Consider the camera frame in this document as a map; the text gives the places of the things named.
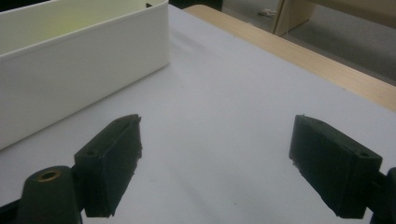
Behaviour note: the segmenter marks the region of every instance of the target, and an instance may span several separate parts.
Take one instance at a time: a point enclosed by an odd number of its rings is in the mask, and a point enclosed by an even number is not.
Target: white plastic bin
[[[0,149],[167,65],[167,13],[164,0],[54,0],[0,13]]]

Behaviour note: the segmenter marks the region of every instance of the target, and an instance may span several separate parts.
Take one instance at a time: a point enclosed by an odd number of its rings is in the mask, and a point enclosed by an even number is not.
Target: wooden table edge
[[[216,11],[213,8],[195,5],[184,10],[279,58],[294,63],[319,77],[323,77],[345,90],[354,92],[359,96],[396,112],[395,86],[370,77],[353,68],[317,54],[312,50],[305,49],[251,24]]]

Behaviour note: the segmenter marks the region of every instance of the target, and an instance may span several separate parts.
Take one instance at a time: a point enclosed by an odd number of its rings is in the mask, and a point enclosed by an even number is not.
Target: wooden surface
[[[283,35],[312,16],[316,4],[396,28],[396,1],[389,0],[279,0],[272,33]]]
[[[305,0],[279,0],[271,33],[283,35],[292,28],[308,21],[316,4]]]
[[[396,87],[386,82],[367,76],[362,72],[210,7],[198,5],[188,7],[185,10],[195,17],[212,23],[220,29],[323,77],[348,91],[396,112]]]

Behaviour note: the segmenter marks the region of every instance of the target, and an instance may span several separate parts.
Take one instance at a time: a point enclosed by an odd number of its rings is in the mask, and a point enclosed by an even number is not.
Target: floor
[[[268,7],[262,9],[276,9],[277,0],[266,2]],[[273,19],[259,16],[259,8],[245,15],[237,8],[222,11],[265,31],[271,29]],[[396,86],[396,29],[317,6],[311,20],[282,37]]]

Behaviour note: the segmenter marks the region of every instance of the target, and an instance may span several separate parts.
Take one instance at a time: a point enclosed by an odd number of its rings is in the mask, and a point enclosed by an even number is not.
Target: white table surface
[[[113,119],[142,117],[143,158],[110,219],[85,223],[368,223],[335,216],[288,158],[294,116],[396,165],[396,114],[169,7],[171,64],[0,151],[0,204]]]

